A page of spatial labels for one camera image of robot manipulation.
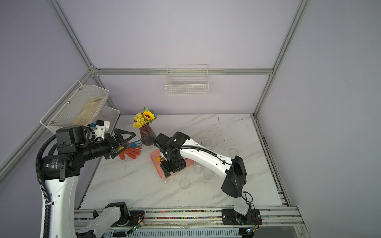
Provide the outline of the clear jar with orange cookies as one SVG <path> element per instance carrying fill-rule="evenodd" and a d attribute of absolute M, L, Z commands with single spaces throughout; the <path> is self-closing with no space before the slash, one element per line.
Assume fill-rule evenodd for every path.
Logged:
<path fill-rule="evenodd" d="M 195 174 L 202 174 L 202 172 L 203 172 L 203 170 L 204 170 L 204 166 L 202 165 L 202 164 L 200 164 L 200 163 L 198 163 L 198 162 L 196 162 L 196 161 L 194 161 L 194 163 L 193 163 L 193 172 L 195 173 Z"/>

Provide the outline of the clear plastic jar lid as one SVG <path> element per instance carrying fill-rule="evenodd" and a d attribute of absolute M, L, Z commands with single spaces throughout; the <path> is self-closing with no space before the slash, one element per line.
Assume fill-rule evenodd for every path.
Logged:
<path fill-rule="evenodd" d="M 230 148 L 228 150 L 228 154 L 229 154 L 230 158 L 235 158 L 236 156 L 238 156 L 239 152 L 235 148 Z"/>

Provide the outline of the clear jar with brown cookies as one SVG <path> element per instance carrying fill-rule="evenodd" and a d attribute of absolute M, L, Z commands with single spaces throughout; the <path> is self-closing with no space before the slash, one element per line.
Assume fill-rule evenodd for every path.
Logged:
<path fill-rule="evenodd" d="M 174 181 L 174 178 L 175 178 L 174 175 L 165 178 L 165 180 L 164 180 L 165 184 L 170 184 L 170 183 L 172 183 L 172 182 Z"/>

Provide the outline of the clear plastic cookie jar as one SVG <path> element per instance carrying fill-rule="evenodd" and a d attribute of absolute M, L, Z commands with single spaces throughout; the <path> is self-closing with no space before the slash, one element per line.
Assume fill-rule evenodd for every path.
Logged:
<path fill-rule="evenodd" d="M 205 137 L 205 138 L 202 140 L 201 144 L 202 144 L 204 147 L 206 147 L 206 148 L 210 148 L 210 147 L 212 146 L 212 140 L 211 140 L 210 138 L 208 138 L 208 137 Z"/>

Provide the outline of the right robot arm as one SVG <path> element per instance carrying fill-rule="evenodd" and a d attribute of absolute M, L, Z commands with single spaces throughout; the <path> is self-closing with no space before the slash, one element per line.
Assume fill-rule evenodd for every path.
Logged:
<path fill-rule="evenodd" d="M 184 170 L 187 161 L 192 160 L 223 178 L 221 190 L 226 195 L 244 200 L 244 203 L 235 202 L 232 209 L 222 210 L 224 225 L 259 227 L 263 224 L 260 211 L 253 205 L 253 196 L 244 190 L 247 170 L 241 157 L 230 158 L 215 153 L 179 131 L 172 137 L 161 133 L 150 139 L 160 151 L 160 168 L 165 178 Z"/>

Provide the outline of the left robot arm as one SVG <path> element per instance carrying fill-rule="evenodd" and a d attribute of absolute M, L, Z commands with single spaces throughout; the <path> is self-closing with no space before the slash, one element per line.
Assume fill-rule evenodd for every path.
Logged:
<path fill-rule="evenodd" d="M 125 202 L 110 203 L 80 231 L 74 227 L 75 192 L 81 168 L 87 161 L 119 156 L 135 133 L 114 129 L 93 138 L 85 126 L 64 127 L 39 149 L 35 170 L 42 192 L 42 238 L 100 238 L 112 225 L 126 225 L 131 214 Z"/>

